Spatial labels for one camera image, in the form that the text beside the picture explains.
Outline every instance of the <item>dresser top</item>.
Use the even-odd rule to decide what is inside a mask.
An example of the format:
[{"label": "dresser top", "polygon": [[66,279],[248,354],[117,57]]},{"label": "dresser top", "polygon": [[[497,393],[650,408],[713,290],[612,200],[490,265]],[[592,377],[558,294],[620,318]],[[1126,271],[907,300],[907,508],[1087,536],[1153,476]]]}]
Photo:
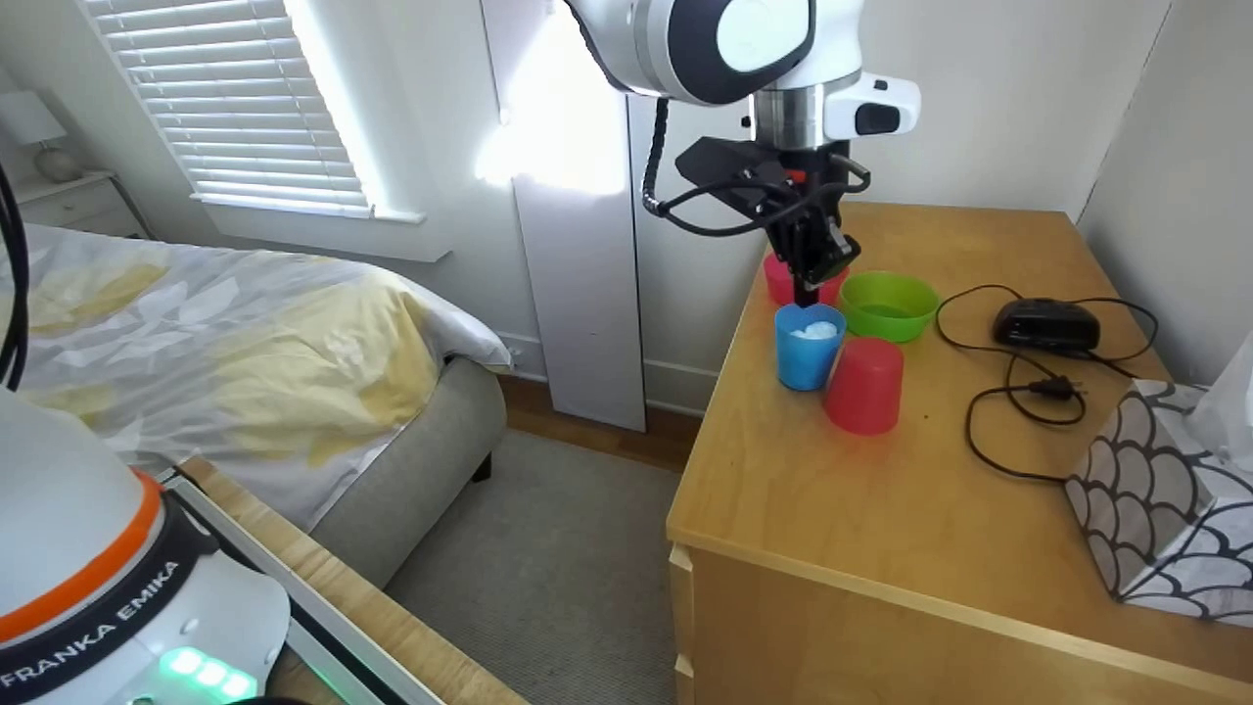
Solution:
[{"label": "dresser top", "polygon": [[[1027,296],[1114,294],[1052,210],[845,205],[845,231],[866,247],[854,271],[907,271],[939,296],[985,282]],[[945,326],[960,339],[985,339],[1006,300],[963,296]],[[965,403],[1002,385],[1006,356],[922,333],[905,347],[899,424],[861,440],[827,424],[819,397],[774,385],[770,309],[754,279],[670,508],[672,544],[1055,650],[1100,650],[1126,668],[1151,660],[1178,667],[1178,677],[1253,680],[1253,629],[1112,602],[1059,484],[1002,476],[971,455]],[[1095,309],[1100,354],[1143,343],[1126,309]],[[1126,386],[1095,365],[1055,369],[1079,385],[1084,424],[1037,425],[1002,399],[980,408],[980,441],[1006,467],[1065,476]],[[1165,377],[1153,354],[1126,369]]]}]

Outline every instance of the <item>window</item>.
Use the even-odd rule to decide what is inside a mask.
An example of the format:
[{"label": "window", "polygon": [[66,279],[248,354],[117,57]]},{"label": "window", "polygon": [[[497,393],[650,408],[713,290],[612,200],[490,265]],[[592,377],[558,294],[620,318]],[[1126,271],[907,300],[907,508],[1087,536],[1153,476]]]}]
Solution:
[{"label": "window", "polygon": [[373,214],[283,0],[80,0],[191,200]]}]

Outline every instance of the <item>bed frame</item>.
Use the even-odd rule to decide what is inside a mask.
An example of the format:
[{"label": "bed frame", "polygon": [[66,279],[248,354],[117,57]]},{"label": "bed frame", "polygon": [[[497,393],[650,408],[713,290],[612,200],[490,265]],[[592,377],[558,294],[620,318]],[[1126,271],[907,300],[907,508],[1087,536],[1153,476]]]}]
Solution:
[{"label": "bed frame", "polygon": [[343,499],[314,526],[314,539],[373,585],[392,585],[415,544],[471,476],[490,472],[503,433],[503,397],[493,373],[449,360],[429,408],[392,440]]}]

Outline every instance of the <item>pink cup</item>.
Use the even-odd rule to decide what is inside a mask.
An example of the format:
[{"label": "pink cup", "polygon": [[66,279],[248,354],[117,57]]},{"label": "pink cup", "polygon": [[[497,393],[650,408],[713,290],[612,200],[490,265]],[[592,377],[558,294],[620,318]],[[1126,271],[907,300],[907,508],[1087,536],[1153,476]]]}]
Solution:
[{"label": "pink cup", "polygon": [[899,414],[905,354],[875,338],[849,338],[821,393],[831,424],[882,433]]},{"label": "pink cup", "polygon": [[[787,271],[787,262],[783,262],[779,256],[767,256],[767,260],[760,262],[760,271],[764,271],[764,279],[767,279],[770,300],[774,300],[774,307],[792,307],[792,300],[796,300],[796,290],[792,290],[792,271]],[[843,279],[845,279],[845,271],[832,275],[832,279],[827,279],[827,282],[819,287],[819,300],[832,307]]]}]

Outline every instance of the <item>green cup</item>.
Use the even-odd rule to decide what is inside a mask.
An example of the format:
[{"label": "green cup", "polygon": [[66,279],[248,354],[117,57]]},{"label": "green cup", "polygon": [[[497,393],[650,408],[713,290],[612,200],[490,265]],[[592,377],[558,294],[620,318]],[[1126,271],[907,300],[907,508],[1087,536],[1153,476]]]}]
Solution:
[{"label": "green cup", "polygon": [[934,318],[934,290],[899,271],[857,271],[839,290],[849,338],[916,339]]}]

